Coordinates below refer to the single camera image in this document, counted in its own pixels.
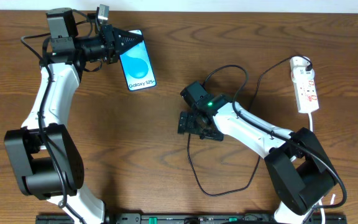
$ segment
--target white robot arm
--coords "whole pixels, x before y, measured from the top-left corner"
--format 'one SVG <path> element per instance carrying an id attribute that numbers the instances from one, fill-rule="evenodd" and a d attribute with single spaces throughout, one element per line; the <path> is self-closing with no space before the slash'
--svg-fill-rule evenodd
<path id="1" fill-rule="evenodd" d="M 30 48 L 25 38 L 50 35 L 44 41 L 43 58 L 30 48 L 40 59 L 42 76 L 30 115 L 4 140 L 21 192 L 58 205 L 77 224 L 109 223 L 109 215 L 104 202 L 84 184 L 83 161 L 66 129 L 73 95 L 87 71 L 86 62 L 115 63 L 120 54 L 143 41 L 141 35 L 107 25 L 108 11 L 104 5 L 87 16 L 70 8 L 52 9 L 47 12 L 49 34 L 22 38 Z M 85 16 L 91 27 L 92 21 L 97 23 L 99 34 L 76 37 L 73 12 Z M 49 41 L 53 52 L 47 52 Z M 50 157 L 34 159 L 31 155 L 41 149 Z"/>
<path id="2" fill-rule="evenodd" d="M 227 134 L 265 159 L 273 186 L 282 200 L 274 215 L 277 222 L 301 224 L 337 184 L 331 162 L 308 129 L 293 132 L 276 127 L 244 110 L 239 103 L 233 104 L 224 95 L 208 94 L 198 82 L 186 87 L 181 96 L 192 112 L 181 112 L 178 133 L 218 141 Z M 292 162 L 304 156 L 306 161 L 294 168 Z"/>

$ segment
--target wooden surface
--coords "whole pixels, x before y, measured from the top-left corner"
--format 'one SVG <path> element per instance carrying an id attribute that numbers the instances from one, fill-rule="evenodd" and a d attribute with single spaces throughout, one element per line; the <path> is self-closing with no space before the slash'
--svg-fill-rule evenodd
<path id="1" fill-rule="evenodd" d="M 122 29 L 143 30 L 157 78 L 155 88 L 129 92 L 121 66 L 105 65 L 85 73 L 74 95 L 68 130 L 83 158 L 86 183 L 111 210 L 273 212 L 279 199 L 263 161 L 249 190 L 219 198 L 201 193 L 186 157 L 187 136 L 177 134 L 179 113 L 189 109 L 179 93 L 234 63 L 250 73 L 239 98 L 246 106 L 261 72 L 303 54 L 316 71 L 315 133 L 349 195 L 345 206 L 327 212 L 344 212 L 349 223 L 358 223 L 358 15 L 111 12 L 109 20 Z M 47 31 L 44 12 L 0 11 L 0 223 L 34 223 L 40 213 L 59 212 L 20 193 L 3 144 L 5 132 L 26 119 L 40 85 L 38 61 L 19 38 Z M 41 41 L 30 43 L 40 50 Z M 265 76 L 252 112 L 296 131 L 308 126 L 308 118 L 296 110 L 289 74 L 287 62 Z M 208 90 L 232 95 L 243 79 L 230 68 L 217 73 Z M 194 137 L 191 153 L 201 183 L 215 193 L 244 186 L 257 158 L 230 137 L 223 142 Z M 324 203 L 332 193 L 340 200 L 335 187 Z"/>

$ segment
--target wire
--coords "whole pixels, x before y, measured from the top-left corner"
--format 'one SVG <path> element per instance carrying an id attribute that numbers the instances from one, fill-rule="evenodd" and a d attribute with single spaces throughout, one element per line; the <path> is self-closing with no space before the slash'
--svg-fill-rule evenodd
<path id="1" fill-rule="evenodd" d="M 335 204 L 335 205 L 315 205 L 313 206 L 314 209 L 317 209 L 317 208 L 338 208 L 340 206 L 342 206 L 343 204 L 345 204 L 346 200 L 347 200 L 347 192 L 346 192 L 346 188 L 345 188 L 345 185 L 343 183 L 343 181 L 341 180 L 341 178 L 338 176 L 337 173 L 335 173 L 335 171 L 332 170 L 332 168 L 330 168 L 321 158 L 321 155 L 319 155 L 317 152 L 312 152 L 313 150 L 310 149 L 309 147 L 304 147 L 304 146 L 301 146 L 295 142 L 293 142 L 291 139 L 287 139 L 285 137 L 282 137 L 280 135 L 277 135 L 274 133 L 274 131 L 269 131 L 261 126 L 259 126 L 258 124 L 255 124 L 253 123 L 251 120 L 247 119 L 245 116 L 242 115 L 241 112 L 239 112 L 237 109 L 236 109 L 236 99 L 239 95 L 239 93 L 242 91 L 242 89 L 245 87 L 245 85 L 247 84 L 248 82 L 248 72 L 247 70 L 245 69 L 242 69 L 243 72 L 245 73 L 246 75 L 246 79 L 244 81 L 244 83 L 241 85 L 241 87 L 237 90 L 236 94 L 234 95 L 233 97 L 233 101 L 232 101 L 232 107 L 233 107 L 233 110 L 234 112 L 236 113 L 236 115 L 238 117 L 240 117 L 241 119 L 243 119 L 245 122 L 248 122 L 249 124 L 253 125 L 255 128 L 271 135 L 271 137 L 275 137 L 275 138 L 278 138 L 282 141 L 285 141 L 286 143 L 290 144 L 291 146 L 293 146 L 294 148 L 298 148 L 300 151 L 304 152 L 305 154 L 309 154 L 311 157 L 313 157 L 313 159 L 316 159 L 317 161 L 319 161 L 320 163 L 322 163 L 323 166 L 326 167 L 327 171 L 332 175 L 332 177 L 338 182 L 339 186 L 341 187 L 341 190 L 342 190 L 342 200 Z"/>
<path id="2" fill-rule="evenodd" d="M 331 198 L 331 204 L 333 204 L 335 201 L 335 194 L 333 194 L 333 197 Z"/>
<path id="3" fill-rule="evenodd" d="M 235 67 L 235 68 L 240 68 L 241 70 L 244 70 L 241 66 L 238 66 L 238 65 L 225 65 L 225 66 L 222 66 L 220 68 L 217 68 L 215 69 L 213 72 L 211 72 L 205 79 L 205 81 L 203 82 L 202 86 L 204 87 L 205 84 L 208 82 L 208 80 L 212 77 L 213 74 L 215 74 L 216 72 L 224 69 L 224 68 L 229 68 L 229 67 Z M 194 173 L 194 177 L 197 181 L 197 184 L 198 184 L 198 187 L 200 188 L 200 190 L 206 194 L 207 196 L 210 196 L 210 197 L 218 197 L 218 196 L 222 196 L 222 195 L 227 195 L 227 194 L 231 194 L 231 193 L 235 193 L 235 192 L 240 192 L 242 190 L 245 190 L 249 187 L 249 185 L 251 184 L 252 180 L 254 179 L 254 176 L 255 176 L 255 173 L 256 173 L 256 170 L 258 169 L 258 166 L 259 166 L 259 162 L 260 162 L 260 156 L 258 156 L 258 159 L 257 159 L 257 162 L 256 162 L 256 165 L 255 165 L 255 168 L 254 168 L 254 171 L 252 172 L 252 175 L 248 181 L 248 184 L 243 187 L 243 188 L 240 188 L 240 189 L 236 189 L 236 190 L 229 190 L 227 192 L 222 192 L 222 193 L 219 193 L 219 194 L 209 194 L 207 193 L 203 187 L 201 186 L 199 180 L 198 180 L 198 177 L 197 177 L 197 174 L 196 174 L 196 171 L 193 167 L 193 163 L 191 161 L 191 157 L 190 157 L 190 134 L 189 134 L 189 137 L 188 137 L 188 141 L 187 141 L 187 157 L 188 157 L 188 160 L 189 160 L 189 163 L 190 163 L 190 166 L 191 166 L 191 169 L 193 170 L 193 173 Z"/>
<path id="4" fill-rule="evenodd" d="M 323 206 L 323 202 L 321 201 L 321 199 L 318 201 L 318 204 L 320 206 Z M 321 213 L 321 224 L 326 224 L 326 214 L 324 213 L 323 208 L 320 208 L 320 213 Z"/>
<path id="5" fill-rule="evenodd" d="M 84 14 L 84 13 L 82 13 L 82 12 L 80 12 L 80 11 L 78 11 L 78 10 L 76 10 L 76 9 L 73 9 L 73 12 L 75 12 L 75 13 L 77 13 L 77 14 L 79 14 L 79 15 L 81 15 L 81 16 L 83 16 L 83 17 L 85 17 L 86 18 L 86 20 L 91 24 L 91 30 L 89 31 L 89 33 L 88 33 L 88 35 L 87 36 L 85 36 L 85 37 L 77 37 L 77 39 L 84 39 L 84 38 L 88 38 L 88 37 L 90 37 L 91 36 L 91 34 L 92 34 L 92 31 L 93 31 L 93 25 L 92 25 L 92 20 L 86 15 L 86 14 Z"/>
<path id="6" fill-rule="evenodd" d="M 312 207 L 311 210 L 309 211 L 309 213 L 307 214 L 307 216 L 303 219 L 302 224 L 307 224 L 309 222 L 311 222 L 310 217 L 312 216 L 312 214 L 314 214 L 314 208 Z"/>
<path id="7" fill-rule="evenodd" d="M 98 67 L 94 68 L 93 70 L 89 70 L 87 68 L 84 68 L 84 71 L 86 71 L 86 72 L 97 72 L 100 69 L 102 69 L 103 62 L 100 59 L 98 59 L 98 61 L 100 62 L 100 65 Z"/>
<path id="8" fill-rule="evenodd" d="M 309 130 L 313 132 L 313 119 L 311 118 L 311 113 L 308 113 L 309 116 Z"/>
<path id="9" fill-rule="evenodd" d="M 200 190 L 201 190 L 205 195 L 210 196 L 210 197 L 218 197 L 218 196 L 223 196 L 223 195 L 231 194 L 231 193 L 234 193 L 234 192 L 240 192 L 240 191 L 245 190 L 245 189 L 247 189 L 247 188 L 249 187 L 249 185 L 250 185 L 251 182 L 252 182 L 252 179 L 253 179 L 254 176 L 255 176 L 256 170 L 257 170 L 257 168 L 258 168 L 259 161 L 260 161 L 260 157 L 258 158 L 258 161 L 257 161 L 256 166 L 255 166 L 255 169 L 254 169 L 254 171 L 253 171 L 253 173 L 252 173 L 252 175 L 251 175 L 251 178 L 249 179 L 248 184 L 247 184 L 245 187 L 240 188 L 240 189 L 236 189 L 236 190 L 229 190 L 229 191 L 227 191 L 227 192 L 222 192 L 222 193 L 219 193 L 219 194 L 210 194 L 210 193 L 206 192 L 206 191 L 203 189 L 203 187 L 201 186 L 201 184 L 200 184 L 200 182 L 199 182 L 199 180 L 198 180 L 196 171 L 195 171 L 194 166 L 193 166 L 193 163 L 192 163 L 192 161 L 191 161 L 191 157 L 190 157 L 190 136 L 191 136 L 191 134 L 189 134 L 189 137 L 188 137 L 188 140 L 187 140 L 187 158 L 188 158 L 188 160 L 189 160 L 191 169 L 193 170 L 194 177 L 196 178 L 198 187 L 200 188 Z"/>
<path id="10" fill-rule="evenodd" d="M 258 79 L 258 83 L 257 83 L 257 85 L 256 85 L 255 94 L 254 94 L 253 97 L 251 98 L 251 101 L 250 101 L 250 103 L 249 103 L 248 108 L 251 107 L 251 105 L 253 104 L 253 102 L 254 102 L 254 100 L 255 100 L 255 98 L 256 98 L 256 95 L 258 94 L 260 81 L 262 81 L 262 78 L 264 77 L 264 75 L 265 75 L 266 73 L 268 73 L 271 69 L 273 69 L 273 68 L 275 68 L 275 67 L 281 65 L 283 62 L 286 62 L 287 60 L 290 60 L 290 59 L 293 58 L 293 57 L 301 57 L 301 58 L 305 59 L 306 61 L 308 61 L 308 62 L 310 63 L 310 65 L 307 66 L 306 71 L 310 71 L 310 70 L 313 68 L 313 64 L 311 63 L 311 61 L 310 61 L 309 59 L 307 59 L 305 56 L 302 56 L 302 55 L 292 55 L 291 57 L 287 57 L 287 58 L 281 60 L 280 62 L 278 62 L 277 64 L 271 66 L 268 70 L 264 71 L 264 72 L 260 75 L 260 77 L 259 77 L 259 79 Z"/>
<path id="11" fill-rule="evenodd" d="M 313 132 L 313 119 L 311 117 L 311 113 L 308 113 L 308 116 L 309 116 L 309 130 Z M 318 204 L 323 205 L 321 199 L 318 201 Z M 323 208 L 320 208 L 320 213 L 321 213 L 321 224 L 326 224 L 326 215 L 324 213 Z"/>
<path id="12" fill-rule="evenodd" d="M 84 24 L 84 23 L 87 23 L 88 21 L 81 21 L 81 22 L 77 22 L 75 25 L 78 26 L 80 24 Z M 38 38 L 38 37 L 45 37 L 45 36 L 48 36 L 50 35 L 50 33 L 45 33 L 45 34 L 39 34 L 39 35 L 28 35 L 28 36 L 22 36 L 20 38 L 20 41 L 22 42 L 22 44 L 25 45 L 25 47 L 27 47 L 31 52 L 33 52 L 33 54 L 35 54 L 35 56 L 37 56 L 37 58 L 39 60 L 43 60 L 41 55 L 38 54 L 38 52 L 36 52 L 32 47 L 30 47 L 30 45 L 25 41 L 25 39 L 32 39 L 32 38 Z"/>
<path id="13" fill-rule="evenodd" d="M 66 208 L 67 208 L 67 210 L 68 210 L 71 214 L 73 214 L 77 219 L 79 219 L 80 224 L 86 224 L 84 218 L 81 217 L 78 213 L 76 213 L 76 212 L 74 211 L 74 209 L 73 209 L 69 204 L 67 204 Z"/>
<path id="14" fill-rule="evenodd" d="M 47 48 L 48 48 L 49 40 L 50 40 L 50 37 L 47 37 L 44 40 L 44 43 L 42 44 L 42 55 L 44 56 L 42 58 L 42 61 L 44 62 L 45 69 L 48 71 L 48 84 L 47 84 L 47 87 L 45 89 L 44 96 L 42 97 L 42 100 L 41 100 L 40 109 L 39 109 L 39 111 L 37 113 L 38 114 L 38 126 L 39 126 L 39 129 L 40 129 L 39 133 L 41 135 L 42 142 L 44 142 L 45 147 L 47 148 L 49 156 L 50 156 L 50 158 L 52 160 L 53 168 L 56 170 L 56 172 L 57 172 L 57 174 L 59 176 L 60 185 L 62 186 L 63 200 L 58 203 L 58 206 L 59 206 L 59 208 L 64 208 L 67 205 L 66 182 L 64 181 L 63 172 L 62 172 L 62 170 L 61 170 L 61 168 L 60 168 L 60 166 L 59 166 L 59 164 L 58 164 L 58 162 L 56 160 L 55 155 L 53 154 L 52 148 L 49 145 L 47 136 L 46 136 L 46 134 L 44 132 L 44 127 L 42 126 L 42 121 L 44 120 L 44 116 L 43 116 L 44 107 L 45 107 L 45 103 L 46 103 L 46 100 L 47 100 L 47 97 L 48 97 L 49 89 L 50 89 L 50 87 L 52 85 L 52 82 L 53 82 L 53 77 L 52 77 L 52 73 L 51 73 L 51 71 L 49 69 L 49 66 L 48 66 L 48 57 L 47 57 Z"/>

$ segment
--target white cable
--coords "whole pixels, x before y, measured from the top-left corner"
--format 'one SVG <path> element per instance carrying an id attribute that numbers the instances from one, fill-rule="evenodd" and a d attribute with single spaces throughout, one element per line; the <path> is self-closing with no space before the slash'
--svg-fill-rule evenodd
<path id="1" fill-rule="evenodd" d="M 311 113 L 308 113 L 309 116 L 309 130 L 313 132 L 313 119 L 311 118 Z M 323 205 L 321 199 L 318 201 L 319 205 Z M 321 224 L 326 224 L 326 214 L 324 213 L 324 209 L 320 208 L 321 213 Z"/>
<path id="2" fill-rule="evenodd" d="M 313 120 L 311 119 L 311 113 L 308 113 L 309 115 L 309 130 L 313 132 Z"/>
<path id="3" fill-rule="evenodd" d="M 331 198 L 331 204 L 334 203 L 334 200 L 335 200 L 335 194 L 333 194 L 333 197 Z"/>
<path id="4" fill-rule="evenodd" d="M 318 201 L 319 205 L 323 205 L 321 199 Z M 326 224 L 326 214 L 324 213 L 324 209 L 320 208 L 320 212 L 321 212 L 321 224 Z"/>

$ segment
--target smartphone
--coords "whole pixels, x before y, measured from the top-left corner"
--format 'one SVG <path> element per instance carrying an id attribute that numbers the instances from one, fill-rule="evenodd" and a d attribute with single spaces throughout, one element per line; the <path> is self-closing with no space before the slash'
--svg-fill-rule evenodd
<path id="1" fill-rule="evenodd" d="M 130 32 L 142 35 L 140 30 Z M 120 61 L 129 91 L 150 88 L 157 84 L 144 41 L 120 55 Z"/>

